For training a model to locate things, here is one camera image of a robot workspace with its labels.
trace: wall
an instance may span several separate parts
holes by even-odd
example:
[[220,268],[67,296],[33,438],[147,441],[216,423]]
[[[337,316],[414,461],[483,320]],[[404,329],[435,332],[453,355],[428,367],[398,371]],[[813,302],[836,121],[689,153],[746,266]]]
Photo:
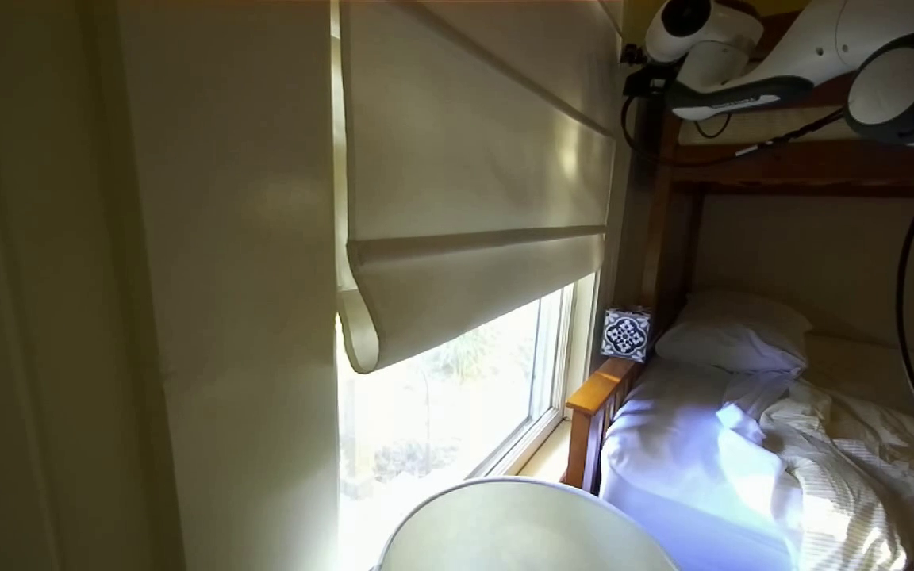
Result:
[[[914,200],[708,195],[696,285],[768,292],[815,329],[894,341],[894,268]],[[908,283],[914,341],[914,260]]]
[[180,563],[133,194],[90,39],[77,0],[0,4],[0,566]]
[[188,566],[337,566],[331,8],[119,4]]

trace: wooden bunk bed frame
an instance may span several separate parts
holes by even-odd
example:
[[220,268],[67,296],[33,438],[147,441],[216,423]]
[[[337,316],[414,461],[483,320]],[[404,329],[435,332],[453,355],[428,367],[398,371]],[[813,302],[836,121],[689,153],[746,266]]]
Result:
[[[836,106],[845,88],[845,83],[824,84],[801,106]],[[739,143],[682,147],[674,116],[664,116],[660,138],[660,154],[674,161],[708,161],[739,150]],[[914,195],[914,150],[864,138],[804,138],[716,167],[658,167],[642,266],[642,307],[655,314],[655,337],[674,323],[693,285],[704,194]],[[568,397],[565,486],[596,490],[604,432],[642,371],[639,362],[608,358]]]

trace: lamp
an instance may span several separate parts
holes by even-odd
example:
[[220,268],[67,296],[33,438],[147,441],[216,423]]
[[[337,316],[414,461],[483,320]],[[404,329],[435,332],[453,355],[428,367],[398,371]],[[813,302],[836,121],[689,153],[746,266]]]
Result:
[[378,571],[674,571],[612,505],[538,480],[474,480],[422,500]]

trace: window shade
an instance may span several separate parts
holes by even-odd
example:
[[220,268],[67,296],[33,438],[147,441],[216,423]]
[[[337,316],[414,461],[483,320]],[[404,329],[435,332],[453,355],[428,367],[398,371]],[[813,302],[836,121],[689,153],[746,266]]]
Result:
[[409,358],[594,271],[617,138],[419,4],[363,0],[344,15],[352,367]]

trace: pillow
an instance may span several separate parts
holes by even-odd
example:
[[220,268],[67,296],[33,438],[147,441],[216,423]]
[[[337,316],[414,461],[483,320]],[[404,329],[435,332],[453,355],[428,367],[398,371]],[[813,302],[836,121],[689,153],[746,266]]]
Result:
[[726,374],[804,371],[808,320],[744,292],[696,292],[678,320],[660,337],[658,355]]

